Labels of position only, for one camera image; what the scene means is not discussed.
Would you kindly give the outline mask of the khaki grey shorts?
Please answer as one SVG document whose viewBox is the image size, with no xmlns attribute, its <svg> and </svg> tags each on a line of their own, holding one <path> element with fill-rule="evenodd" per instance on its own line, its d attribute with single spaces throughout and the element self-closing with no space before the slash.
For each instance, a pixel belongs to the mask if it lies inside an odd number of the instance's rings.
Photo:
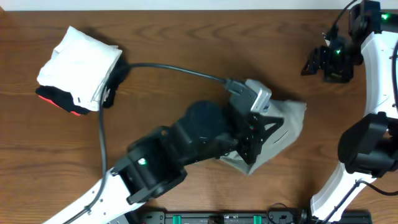
<svg viewBox="0 0 398 224">
<path fill-rule="evenodd" d="M 295 142 L 302 131 L 304 114 L 307 109 L 306 103 L 292 100 L 270 100 L 269 103 L 268 112 L 262 113 L 262 115 L 283 118 L 284 123 L 261 144 L 262 151 L 256 157 L 256 162 L 247 165 L 236 151 L 220 157 L 221 161 L 236 168 L 243 174 L 251 175 L 257 168 L 273 159 L 278 153 Z"/>
</svg>

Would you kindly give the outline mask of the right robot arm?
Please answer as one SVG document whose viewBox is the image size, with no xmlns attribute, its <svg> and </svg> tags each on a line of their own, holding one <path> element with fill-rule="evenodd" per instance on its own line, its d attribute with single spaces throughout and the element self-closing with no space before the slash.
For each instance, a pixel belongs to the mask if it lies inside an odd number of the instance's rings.
<svg viewBox="0 0 398 224">
<path fill-rule="evenodd" d="M 354 67 L 366 69 L 364 116 L 338 143 L 338 165 L 297 223 L 371 223 L 369 212 L 349 212 L 348 205 L 365 187 L 397 170 L 397 15 L 379 1 L 351 1 L 349 38 L 333 24 L 325 44 L 313 49 L 301 74 L 323 72 L 323 80 L 347 83 Z"/>
</svg>

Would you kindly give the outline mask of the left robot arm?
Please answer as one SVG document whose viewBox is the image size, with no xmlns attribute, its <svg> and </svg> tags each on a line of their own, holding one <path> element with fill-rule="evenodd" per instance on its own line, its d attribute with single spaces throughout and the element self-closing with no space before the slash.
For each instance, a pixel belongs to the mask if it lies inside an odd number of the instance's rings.
<svg viewBox="0 0 398 224">
<path fill-rule="evenodd" d="M 161 126 L 132 143 L 104 180 L 58 212 L 48 223 L 109 223 L 160 197 L 187 176 L 185 166 L 237 152 L 252 165 L 283 118 L 231 105 L 197 101 L 171 127 Z"/>
</svg>

